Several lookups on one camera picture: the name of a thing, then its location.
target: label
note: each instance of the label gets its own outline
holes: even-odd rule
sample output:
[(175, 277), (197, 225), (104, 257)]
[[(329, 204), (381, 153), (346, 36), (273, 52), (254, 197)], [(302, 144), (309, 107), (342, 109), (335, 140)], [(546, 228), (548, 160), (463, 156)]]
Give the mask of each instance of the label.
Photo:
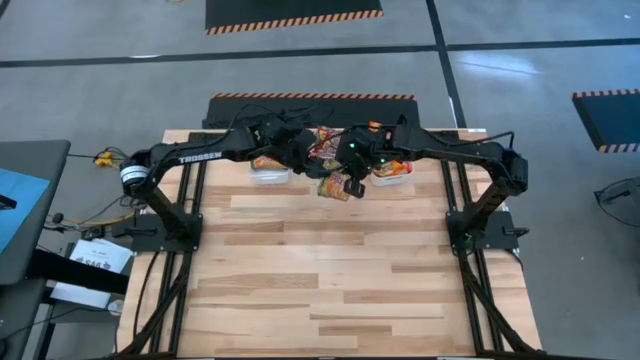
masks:
[(188, 164), (192, 162), (220, 159), (221, 157), (222, 157), (221, 152), (213, 152), (213, 153), (206, 153), (201, 155), (184, 156), (179, 158), (179, 160), (180, 160), (180, 164)]

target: white container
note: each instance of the white container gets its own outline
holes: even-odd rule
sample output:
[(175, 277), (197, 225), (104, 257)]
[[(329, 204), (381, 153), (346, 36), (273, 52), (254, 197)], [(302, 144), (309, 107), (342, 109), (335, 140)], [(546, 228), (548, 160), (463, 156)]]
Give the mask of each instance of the white container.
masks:
[(249, 179), (257, 185), (286, 184), (289, 181), (289, 169), (254, 170), (249, 167)]
[(379, 177), (376, 176), (375, 173), (371, 173), (371, 184), (374, 186), (389, 186), (389, 185), (400, 185), (405, 184), (411, 179), (411, 174), (413, 174), (413, 164), (410, 165), (410, 172), (408, 174), (395, 175), (395, 176), (385, 176)]

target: white paper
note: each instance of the white paper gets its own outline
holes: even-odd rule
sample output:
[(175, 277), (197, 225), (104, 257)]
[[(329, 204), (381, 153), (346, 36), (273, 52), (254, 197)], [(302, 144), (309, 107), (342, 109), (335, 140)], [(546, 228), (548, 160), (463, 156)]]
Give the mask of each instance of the white paper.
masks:
[[(78, 240), (71, 253), (71, 260), (120, 273), (131, 254), (131, 250), (105, 239)], [(109, 293), (65, 283), (57, 283), (51, 293), (51, 297), (58, 300), (97, 308), (105, 308), (110, 296)]]

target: chip bag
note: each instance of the chip bag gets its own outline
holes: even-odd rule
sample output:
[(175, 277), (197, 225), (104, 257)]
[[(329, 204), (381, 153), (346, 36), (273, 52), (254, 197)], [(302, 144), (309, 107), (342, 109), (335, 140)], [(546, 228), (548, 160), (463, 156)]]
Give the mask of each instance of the chip bag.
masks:
[(310, 156), (320, 158), (333, 158), (336, 156), (340, 134), (342, 130), (335, 130), (326, 126), (318, 126), (316, 137), (318, 141), (311, 148)]
[(347, 174), (338, 172), (332, 173), (329, 177), (322, 179), (318, 185), (318, 196), (338, 199), (342, 201), (349, 200), (349, 194), (344, 192), (344, 184), (351, 177)]
[(263, 155), (255, 160), (251, 160), (251, 168), (253, 170), (282, 170), (287, 167)]
[(389, 161), (382, 164), (380, 169), (374, 169), (373, 174), (377, 177), (388, 177), (410, 174), (413, 171), (413, 165), (410, 162)]

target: wooden table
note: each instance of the wooden table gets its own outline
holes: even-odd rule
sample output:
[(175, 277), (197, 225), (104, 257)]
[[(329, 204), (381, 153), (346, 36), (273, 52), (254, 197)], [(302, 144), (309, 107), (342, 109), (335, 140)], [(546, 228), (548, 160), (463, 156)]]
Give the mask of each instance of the wooden table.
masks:
[[(164, 141), (186, 141), (189, 132), (167, 130)], [(463, 139), (486, 135), (459, 132)], [(180, 357), (474, 355), (458, 264), (448, 245), (439, 161), (416, 162), (409, 184), (376, 188), (365, 180), (365, 198), (346, 203), (317, 197), (315, 182), (304, 176), (285, 185), (253, 185), (248, 169), (226, 160), (207, 166), (204, 233), (193, 258)], [(477, 198), (490, 183), (488, 174), (474, 166), (467, 171)], [(177, 196), (181, 172), (172, 169), (160, 185), (170, 198)], [(191, 173), (192, 188), (196, 171)], [(456, 174), (452, 170), (460, 205)], [(498, 308), (539, 348), (520, 266), (505, 251), (485, 254)], [(133, 264), (118, 330), (121, 347), (132, 338), (151, 256), (140, 255)], [(140, 328), (155, 308), (163, 266), (161, 254), (142, 299)], [(161, 350), (168, 347), (173, 310), (168, 314)]]

